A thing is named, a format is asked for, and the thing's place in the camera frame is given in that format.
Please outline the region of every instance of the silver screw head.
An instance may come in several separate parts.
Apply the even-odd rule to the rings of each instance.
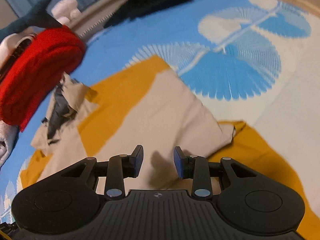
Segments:
[[[210,191],[207,190],[207,189],[204,189],[204,188],[200,188],[200,189],[197,189],[195,191],[195,194],[198,196],[198,197],[207,197],[210,195]]]
[[[118,188],[112,188],[107,190],[107,195],[109,197],[119,197],[122,194],[122,191],[119,190]]]

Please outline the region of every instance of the ribbed black surface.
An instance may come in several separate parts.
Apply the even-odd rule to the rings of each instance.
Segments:
[[[28,233],[15,239],[82,240],[301,240],[291,232],[252,236],[225,223],[208,201],[190,198],[186,191],[132,190],[127,198],[105,204],[85,227],[60,236]]]

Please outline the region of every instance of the gray fabric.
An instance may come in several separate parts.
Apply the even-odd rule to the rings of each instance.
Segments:
[[[0,168],[12,152],[18,127],[0,121]]]

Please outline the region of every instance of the red knit cap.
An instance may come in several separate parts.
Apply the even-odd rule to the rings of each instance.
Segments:
[[[85,44],[66,26],[41,32],[0,84],[0,120],[23,131],[39,104],[81,62]]]

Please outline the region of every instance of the yellow fabric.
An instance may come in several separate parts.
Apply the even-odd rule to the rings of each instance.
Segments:
[[[128,112],[149,91],[157,73],[169,68],[164,60],[158,56],[152,56],[91,87],[97,95],[86,97],[86,99],[97,103],[99,107],[78,126],[81,141],[88,156],[96,155],[119,129]],[[112,119],[106,119],[106,116],[112,116]],[[101,136],[92,138],[93,130],[101,131]]]
[[[35,184],[45,166],[51,159],[52,154],[45,156],[41,150],[36,150],[32,155],[26,170],[21,171],[20,178],[22,187],[26,188]]]
[[[11,238],[9,236],[7,236],[4,232],[2,232],[1,230],[0,230],[0,236],[3,236],[3,238],[6,240],[11,240]]]
[[[299,225],[298,233],[306,240],[319,240],[320,219],[311,210],[297,173],[279,154],[270,148],[253,128],[246,125],[245,122],[233,122],[233,124],[237,133],[232,143],[216,152],[208,160],[210,162],[220,162],[221,158],[230,157],[294,189],[303,198],[306,206],[306,212]]]

